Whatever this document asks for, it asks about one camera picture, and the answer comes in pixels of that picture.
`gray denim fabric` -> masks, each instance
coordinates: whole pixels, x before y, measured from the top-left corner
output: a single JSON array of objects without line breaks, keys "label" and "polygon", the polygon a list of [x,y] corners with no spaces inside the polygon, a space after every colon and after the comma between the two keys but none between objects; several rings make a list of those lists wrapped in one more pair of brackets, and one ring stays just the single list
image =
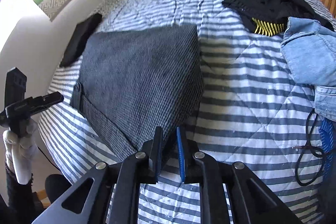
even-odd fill
[{"label": "gray denim fabric", "polygon": [[202,93],[197,27],[173,25],[93,34],[70,105],[120,160],[161,126],[164,161]]},{"label": "gray denim fabric", "polygon": [[315,112],[336,121],[336,33],[313,19],[289,17],[280,45],[295,82],[315,85]]}]

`striped bedspread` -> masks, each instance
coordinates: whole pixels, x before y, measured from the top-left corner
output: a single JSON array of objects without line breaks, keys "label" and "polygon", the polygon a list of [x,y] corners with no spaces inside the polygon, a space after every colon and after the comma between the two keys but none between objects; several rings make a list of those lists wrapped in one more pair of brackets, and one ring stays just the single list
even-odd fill
[{"label": "striped bedspread", "polygon": [[[283,37],[250,33],[223,0],[106,0],[96,11],[105,20],[98,31],[142,30],[171,24],[198,27],[205,91],[187,121],[188,137],[218,161],[242,161],[303,221],[318,222],[317,190],[322,177],[300,187],[294,166],[304,145],[305,121],[313,107],[314,90],[297,85],[279,48]],[[320,0],[306,0],[320,15],[334,19]],[[63,174],[75,182],[96,162],[118,159],[69,106],[81,59],[58,68],[48,92],[65,100],[43,112],[41,136]],[[312,145],[320,145],[317,129]],[[177,154],[164,167],[159,183],[142,185],[139,223],[200,223],[198,185],[184,185]],[[301,180],[311,179],[319,159],[306,154]]]}]

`black cable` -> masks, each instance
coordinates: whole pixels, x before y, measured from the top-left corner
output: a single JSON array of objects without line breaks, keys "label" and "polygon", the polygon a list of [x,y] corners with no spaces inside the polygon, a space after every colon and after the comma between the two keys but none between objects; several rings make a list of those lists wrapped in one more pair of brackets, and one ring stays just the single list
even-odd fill
[{"label": "black cable", "polygon": [[[295,179],[296,179],[296,181],[298,182],[298,184],[300,186],[307,186],[307,185],[311,184],[312,182],[314,182],[321,175],[321,173],[323,172],[323,167],[324,167],[324,164],[326,162],[327,156],[329,156],[331,153],[334,152],[334,149],[332,149],[330,152],[325,153],[322,148],[311,145],[310,138],[311,138],[311,135],[313,133],[315,124],[317,122],[317,117],[318,117],[318,114],[316,114],[314,122],[313,122],[313,124],[312,124],[312,126],[310,128],[309,133],[308,133],[308,126],[309,126],[308,124],[309,124],[309,121],[310,121],[310,117],[313,115],[313,113],[315,113],[315,109],[314,108],[311,110],[311,112],[309,113],[309,115],[307,117],[307,120],[306,120],[306,139],[307,139],[306,144],[304,146],[293,147],[293,148],[300,148],[300,149],[302,149],[301,154],[299,156],[299,159],[297,160],[296,165],[295,165]],[[299,178],[298,169],[299,169],[299,165],[300,165],[301,159],[302,159],[303,155],[305,154],[306,150],[310,150],[310,152],[315,157],[317,157],[319,159],[322,159],[322,164],[321,164],[321,167],[320,167],[319,171],[316,173],[315,177],[313,179],[311,179],[310,181],[304,183]]]},{"label": "black cable", "polygon": [[41,148],[39,148],[39,147],[37,147],[40,151],[41,151],[41,153],[45,156],[45,158],[48,160],[48,162],[50,162],[50,164],[53,166],[53,167],[55,167],[58,171],[61,171],[55,164],[53,164],[50,160],[49,160],[49,158],[46,156],[46,154],[41,150]]}]

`metal screw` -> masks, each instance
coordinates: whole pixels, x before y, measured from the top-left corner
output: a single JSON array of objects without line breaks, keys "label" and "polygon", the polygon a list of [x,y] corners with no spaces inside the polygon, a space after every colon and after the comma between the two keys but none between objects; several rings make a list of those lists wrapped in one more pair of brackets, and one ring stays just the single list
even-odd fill
[{"label": "metal screw", "polygon": [[136,157],[137,159],[143,159],[144,157],[146,157],[146,153],[145,153],[145,152],[137,152],[137,153],[135,154],[135,157]]},{"label": "metal screw", "polygon": [[205,154],[204,154],[203,152],[196,152],[196,153],[194,154],[194,156],[195,156],[195,158],[197,158],[197,159],[202,159],[202,158],[204,158]]},{"label": "metal screw", "polygon": [[234,167],[236,169],[244,169],[245,164],[243,164],[241,161],[236,161],[235,164],[234,164]]},{"label": "metal screw", "polygon": [[98,169],[98,170],[102,170],[105,167],[106,167],[106,163],[104,163],[102,161],[96,164],[96,169]]}]

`white wall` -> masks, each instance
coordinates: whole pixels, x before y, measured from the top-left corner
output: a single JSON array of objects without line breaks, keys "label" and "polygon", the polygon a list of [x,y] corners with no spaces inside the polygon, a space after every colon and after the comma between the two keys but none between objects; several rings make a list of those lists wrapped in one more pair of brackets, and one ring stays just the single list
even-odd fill
[{"label": "white wall", "polygon": [[[53,22],[33,0],[0,1],[0,111],[4,107],[6,73],[12,67],[27,76],[26,97],[46,94],[76,24],[102,1],[72,0]],[[37,143],[47,152],[40,138]],[[5,149],[0,141],[0,194],[7,200],[4,162]],[[45,178],[56,172],[39,153],[33,163],[34,190],[44,189]]]}]

